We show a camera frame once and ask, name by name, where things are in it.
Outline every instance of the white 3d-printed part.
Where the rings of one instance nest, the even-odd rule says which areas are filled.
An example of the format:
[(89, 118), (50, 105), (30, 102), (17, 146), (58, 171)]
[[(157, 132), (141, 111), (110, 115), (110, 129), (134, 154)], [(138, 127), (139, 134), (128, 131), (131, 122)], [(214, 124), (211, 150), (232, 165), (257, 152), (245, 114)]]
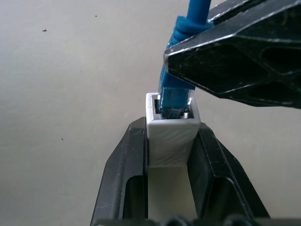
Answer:
[(146, 94), (146, 129), (149, 141), (150, 167), (185, 166), (198, 133), (201, 119), (194, 100), (190, 104), (190, 118), (162, 119), (156, 114), (154, 100), (159, 93)]

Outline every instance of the white plastic housing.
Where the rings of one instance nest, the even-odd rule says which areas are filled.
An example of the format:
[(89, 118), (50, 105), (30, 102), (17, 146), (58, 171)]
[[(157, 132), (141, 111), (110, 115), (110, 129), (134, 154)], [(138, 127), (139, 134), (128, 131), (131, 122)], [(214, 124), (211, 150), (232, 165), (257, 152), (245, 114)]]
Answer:
[(158, 95), (159, 93), (146, 94), (149, 166), (185, 166), (201, 124), (198, 106), (193, 97), (190, 104), (190, 118), (162, 119), (162, 116), (155, 111), (154, 99), (157, 99)]

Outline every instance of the white wall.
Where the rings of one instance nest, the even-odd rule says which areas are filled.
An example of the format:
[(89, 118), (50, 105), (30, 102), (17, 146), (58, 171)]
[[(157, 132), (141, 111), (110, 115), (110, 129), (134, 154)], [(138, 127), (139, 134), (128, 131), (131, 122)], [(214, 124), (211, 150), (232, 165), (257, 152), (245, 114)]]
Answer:
[[(144, 116), (187, 6), (0, 1), (0, 225), (89, 224), (106, 159)], [(271, 216), (300, 217), (301, 112), (195, 96)]]

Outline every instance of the blue ethernet cable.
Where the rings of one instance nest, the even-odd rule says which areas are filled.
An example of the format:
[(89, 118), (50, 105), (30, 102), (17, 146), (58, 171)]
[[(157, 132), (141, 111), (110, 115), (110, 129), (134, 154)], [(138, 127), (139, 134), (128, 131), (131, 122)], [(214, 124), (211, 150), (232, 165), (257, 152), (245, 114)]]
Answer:
[[(210, 3), (211, 0), (190, 0), (187, 16), (178, 16), (167, 48), (213, 26), (207, 23)], [(163, 66), (159, 81), (159, 113), (167, 119), (179, 119), (187, 111), (194, 90), (195, 86), (170, 75)]]

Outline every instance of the gray background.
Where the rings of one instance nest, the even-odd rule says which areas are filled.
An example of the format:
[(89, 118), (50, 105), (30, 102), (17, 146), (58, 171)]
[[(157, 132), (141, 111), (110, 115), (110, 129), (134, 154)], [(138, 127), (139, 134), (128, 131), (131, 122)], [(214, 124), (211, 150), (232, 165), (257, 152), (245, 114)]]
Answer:
[[(0, 225), (89, 224), (105, 162), (128, 124), (145, 115), (145, 94), (158, 88), (163, 50), (187, 7), (187, 0), (0, 1)], [(300, 217), (300, 111), (201, 90), (195, 98), (271, 216)], [(185, 172), (167, 173), (184, 183)]]

